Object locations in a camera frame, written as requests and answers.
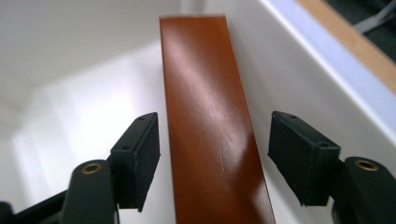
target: black plastic part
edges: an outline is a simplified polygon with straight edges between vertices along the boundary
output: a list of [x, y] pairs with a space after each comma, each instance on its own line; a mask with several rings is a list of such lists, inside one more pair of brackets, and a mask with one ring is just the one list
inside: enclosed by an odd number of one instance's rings
[[55, 223], [60, 220], [66, 191], [19, 212], [15, 217], [18, 224]]
[[303, 205], [326, 205], [341, 148], [298, 117], [275, 111], [268, 156]]
[[342, 179], [359, 223], [396, 223], [396, 180], [385, 166], [350, 157]]
[[108, 161], [87, 161], [72, 174], [61, 224], [118, 222]]
[[0, 202], [0, 224], [14, 224], [15, 217], [9, 203]]
[[143, 210], [160, 159], [158, 115], [139, 117], [111, 149], [117, 203], [120, 208]]

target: wooden edge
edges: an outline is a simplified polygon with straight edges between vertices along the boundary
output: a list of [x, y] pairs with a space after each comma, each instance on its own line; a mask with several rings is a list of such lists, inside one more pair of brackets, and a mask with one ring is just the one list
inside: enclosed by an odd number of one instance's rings
[[350, 50], [393, 93], [396, 93], [396, 64], [360, 34], [335, 9], [322, 0], [298, 0], [330, 33]]

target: glossy brown surface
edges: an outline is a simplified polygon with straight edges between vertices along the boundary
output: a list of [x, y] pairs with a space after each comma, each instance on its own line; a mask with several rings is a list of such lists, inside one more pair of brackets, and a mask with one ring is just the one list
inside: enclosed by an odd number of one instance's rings
[[274, 223], [225, 18], [161, 32], [177, 223]]

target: white surface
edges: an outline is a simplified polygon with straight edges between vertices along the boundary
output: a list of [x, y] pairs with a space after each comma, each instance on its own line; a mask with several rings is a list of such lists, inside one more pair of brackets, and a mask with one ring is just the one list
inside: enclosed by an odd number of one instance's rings
[[[143, 213], [121, 211], [121, 222], [175, 223], [158, 16], [178, 7], [0, 2], [1, 200], [21, 211], [66, 189], [77, 165], [105, 159], [136, 117], [157, 111], [160, 164]], [[396, 174], [394, 95], [294, 1], [183, 0], [180, 12], [228, 18], [277, 223], [332, 219], [330, 206], [300, 207], [266, 156], [273, 110], [330, 137], [343, 159]]]

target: white container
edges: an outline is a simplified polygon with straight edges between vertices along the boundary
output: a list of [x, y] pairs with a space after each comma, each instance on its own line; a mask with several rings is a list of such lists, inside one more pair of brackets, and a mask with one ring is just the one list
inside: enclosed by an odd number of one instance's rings
[[143, 213], [121, 211], [121, 223], [176, 222], [159, 16], [180, 13], [227, 16], [277, 223], [332, 223], [332, 203], [300, 207], [266, 156], [274, 110], [328, 136], [341, 159], [396, 174], [394, 94], [294, 1], [10, 1], [0, 3], [1, 201], [19, 212], [66, 189], [77, 165], [105, 159], [157, 111], [160, 163]]

